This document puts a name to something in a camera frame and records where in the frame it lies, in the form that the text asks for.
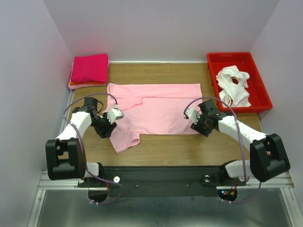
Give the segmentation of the light pink t-shirt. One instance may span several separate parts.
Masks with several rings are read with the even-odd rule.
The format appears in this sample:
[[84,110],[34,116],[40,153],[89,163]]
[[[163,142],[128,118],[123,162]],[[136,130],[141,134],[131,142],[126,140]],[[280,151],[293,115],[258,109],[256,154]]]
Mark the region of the light pink t-shirt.
[[109,138],[116,153],[138,145],[141,135],[196,134],[183,111],[191,101],[202,97],[200,84],[109,83],[107,92],[117,99],[124,113]]

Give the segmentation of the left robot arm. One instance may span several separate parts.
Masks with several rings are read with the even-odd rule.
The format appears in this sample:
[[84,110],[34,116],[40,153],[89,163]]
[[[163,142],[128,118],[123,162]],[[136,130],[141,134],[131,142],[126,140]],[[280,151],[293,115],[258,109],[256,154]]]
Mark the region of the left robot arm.
[[87,178],[94,186],[105,182],[105,174],[100,163],[89,163],[84,152],[83,135],[92,127],[97,135],[109,138],[117,127],[116,121],[124,117],[118,104],[108,112],[99,115],[98,104],[93,97],[84,98],[84,105],[76,107],[67,120],[68,124],[53,140],[45,144],[47,172],[50,180]]

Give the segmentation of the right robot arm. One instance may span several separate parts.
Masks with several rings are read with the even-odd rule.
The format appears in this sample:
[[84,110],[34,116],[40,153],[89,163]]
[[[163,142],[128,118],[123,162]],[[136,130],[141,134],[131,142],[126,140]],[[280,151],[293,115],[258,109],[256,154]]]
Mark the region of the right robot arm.
[[241,151],[249,151],[249,159],[242,154],[241,161],[230,161],[223,164],[223,170],[218,172],[218,180],[229,184],[235,178],[247,182],[250,177],[259,182],[266,182],[290,170],[290,162],[282,139],[277,134],[265,134],[240,122],[235,112],[218,110],[210,98],[198,105],[198,110],[187,106],[183,116],[189,119],[191,129],[208,137],[213,130],[224,133],[235,139]]

